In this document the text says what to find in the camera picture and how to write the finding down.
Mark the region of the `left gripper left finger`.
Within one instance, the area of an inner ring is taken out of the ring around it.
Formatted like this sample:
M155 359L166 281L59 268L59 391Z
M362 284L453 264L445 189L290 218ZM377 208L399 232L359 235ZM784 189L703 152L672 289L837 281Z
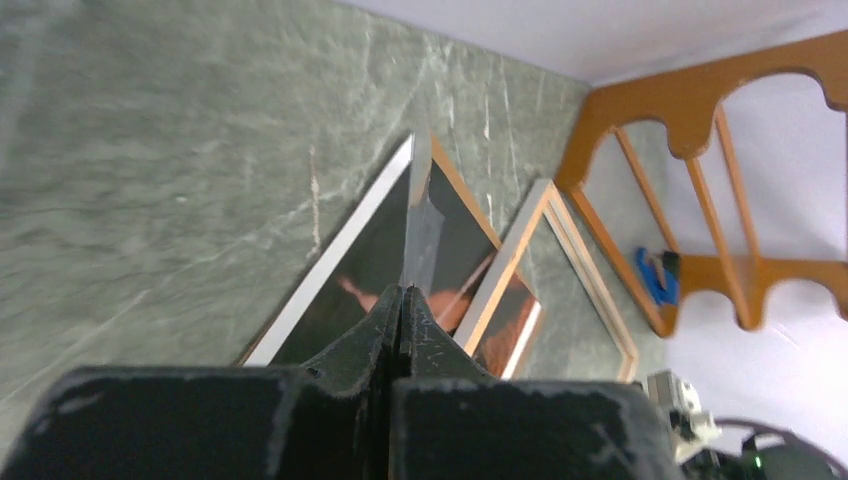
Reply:
M309 361L88 366L41 397L5 479L384 479L403 291Z

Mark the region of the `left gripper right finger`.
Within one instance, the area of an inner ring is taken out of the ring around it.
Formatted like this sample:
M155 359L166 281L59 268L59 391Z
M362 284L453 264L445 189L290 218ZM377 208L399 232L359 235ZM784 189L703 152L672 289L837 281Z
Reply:
M641 388L605 381L499 381L404 293L409 374L391 393L393 479L680 479L666 420Z

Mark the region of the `wooden picture frame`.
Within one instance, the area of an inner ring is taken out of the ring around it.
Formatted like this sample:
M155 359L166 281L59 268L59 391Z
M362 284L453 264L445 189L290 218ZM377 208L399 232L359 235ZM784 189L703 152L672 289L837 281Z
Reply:
M468 355L472 355L481 344L491 317L542 219L552 227L560 248L621 356L616 380L634 381L639 361L638 348L560 192L550 179L538 179L533 183L502 246L488 262L479 288L455 331L454 340Z

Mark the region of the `printed photo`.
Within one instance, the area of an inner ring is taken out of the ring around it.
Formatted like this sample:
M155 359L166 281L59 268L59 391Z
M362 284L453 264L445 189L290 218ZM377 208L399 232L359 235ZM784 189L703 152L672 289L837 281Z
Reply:
M307 360L364 317L385 287L401 283L412 135L248 349L244 365Z

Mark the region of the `clear glass pane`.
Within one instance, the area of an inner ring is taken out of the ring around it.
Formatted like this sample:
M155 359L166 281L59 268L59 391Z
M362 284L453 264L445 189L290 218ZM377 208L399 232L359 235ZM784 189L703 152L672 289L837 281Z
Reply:
M432 289L444 221L429 198L431 168L431 135L427 127L421 127L412 135L401 283L415 286L425 295Z

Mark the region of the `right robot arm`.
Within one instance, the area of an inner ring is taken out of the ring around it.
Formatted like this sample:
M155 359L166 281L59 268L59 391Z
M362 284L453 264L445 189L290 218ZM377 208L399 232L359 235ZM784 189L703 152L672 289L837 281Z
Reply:
M687 479L845 479L847 467L790 430L741 418L721 418L719 427L751 434L732 454L705 448L681 465Z

